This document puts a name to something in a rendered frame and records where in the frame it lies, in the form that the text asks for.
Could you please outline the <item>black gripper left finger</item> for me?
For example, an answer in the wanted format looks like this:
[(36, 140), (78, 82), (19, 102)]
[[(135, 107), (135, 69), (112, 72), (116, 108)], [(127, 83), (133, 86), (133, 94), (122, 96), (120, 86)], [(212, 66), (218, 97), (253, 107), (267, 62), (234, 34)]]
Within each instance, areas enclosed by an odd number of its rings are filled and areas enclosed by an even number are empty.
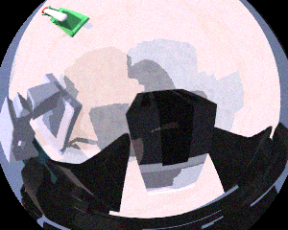
[(68, 164), (52, 158), (45, 160), (45, 164), (56, 177), (82, 187), (110, 211), (120, 212), (129, 157), (130, 137), (126, 133), (82, 164)]

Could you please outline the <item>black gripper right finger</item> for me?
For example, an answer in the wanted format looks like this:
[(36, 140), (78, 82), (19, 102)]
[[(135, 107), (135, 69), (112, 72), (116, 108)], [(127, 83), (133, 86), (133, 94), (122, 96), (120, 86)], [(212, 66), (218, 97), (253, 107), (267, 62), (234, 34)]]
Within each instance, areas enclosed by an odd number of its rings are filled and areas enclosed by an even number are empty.
[(271, 126), (266, 127), (266, 130), (260, 130), (254, 137), (245, 137), (214, 127), (208, 154), (224, 192), (231, 191), (237, 185), (236, 181), (249, 167), (256, 151), (270, 138), (271, 130)]

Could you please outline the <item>green cradle with two notched uprights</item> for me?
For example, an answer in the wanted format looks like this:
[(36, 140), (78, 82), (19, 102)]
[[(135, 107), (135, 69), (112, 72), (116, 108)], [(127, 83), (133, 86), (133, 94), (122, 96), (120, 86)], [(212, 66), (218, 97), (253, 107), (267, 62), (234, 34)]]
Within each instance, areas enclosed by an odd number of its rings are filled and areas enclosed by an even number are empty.
[[(51, 7), (48, 7), (48, 9), (53, 9)], [(79, 29), (89, 20), (89, 16), (85, 16), (83, 14), (80, 14), (79, 12), (71, 11), (70, 9), (53, 9), (53, 11), (57, 12), (63, 12), (63, 14), (67, 14), (67, 19), (63, 20), (63, 22), (60, 22), (56, 18), (51, 18), (52, 23), (57, 24), (57, 26), (60, 27), (61, 30), (65, 31), (68, 35), (71, 35), (71, 37), (74, 37), (75, 34), (78, 33)]]

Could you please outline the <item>grey pin with red cap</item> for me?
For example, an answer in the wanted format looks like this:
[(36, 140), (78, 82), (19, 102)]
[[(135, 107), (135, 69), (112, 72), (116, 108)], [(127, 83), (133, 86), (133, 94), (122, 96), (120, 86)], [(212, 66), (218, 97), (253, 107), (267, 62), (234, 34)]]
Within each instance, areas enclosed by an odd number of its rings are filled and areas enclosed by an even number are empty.
[(53, 9), (44, 8), (41, 12), (48, 12), (49, 15), (53, 16), (53, 18), (58, 19), (60, 22), (67, 19), (67, 14), (63, 14), (63, 12), (53, 11)]

